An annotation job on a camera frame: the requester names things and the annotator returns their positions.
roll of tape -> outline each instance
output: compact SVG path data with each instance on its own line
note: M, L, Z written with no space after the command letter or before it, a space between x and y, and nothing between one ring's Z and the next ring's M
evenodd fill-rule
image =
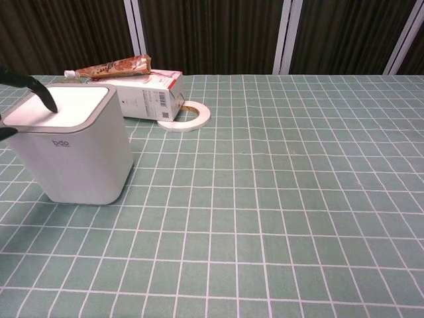
M193 111L197 117L192 121L158 121L158 125L166 131L193 131L205 126L211 119L209 108L195 101L185 101L180 110Z

barcode label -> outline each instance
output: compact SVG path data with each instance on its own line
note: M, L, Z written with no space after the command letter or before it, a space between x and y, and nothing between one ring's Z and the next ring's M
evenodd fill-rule
M159 101L162 107L166 107L165 93L159 93Z

tube cap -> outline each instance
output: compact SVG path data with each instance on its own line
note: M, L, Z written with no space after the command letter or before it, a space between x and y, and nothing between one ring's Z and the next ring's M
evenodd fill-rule
M65 71L64 72L65 78L79 78L78 72L75 71Z

printed logo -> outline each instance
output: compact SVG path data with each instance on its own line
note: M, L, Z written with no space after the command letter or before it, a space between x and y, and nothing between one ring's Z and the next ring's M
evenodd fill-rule
M63 140L61 140L61 141L55 141L55 140L52 140L52 142L53 142L53 144L56 147L69 147L69 142L67 142L67 141L63 141Z

white cardboard box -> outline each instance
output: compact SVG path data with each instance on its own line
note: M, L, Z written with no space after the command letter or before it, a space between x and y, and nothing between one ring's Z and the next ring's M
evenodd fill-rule
M88 83L114 85L124 117L173 121L184 102L182 75L152 70L148 75L91 79Z

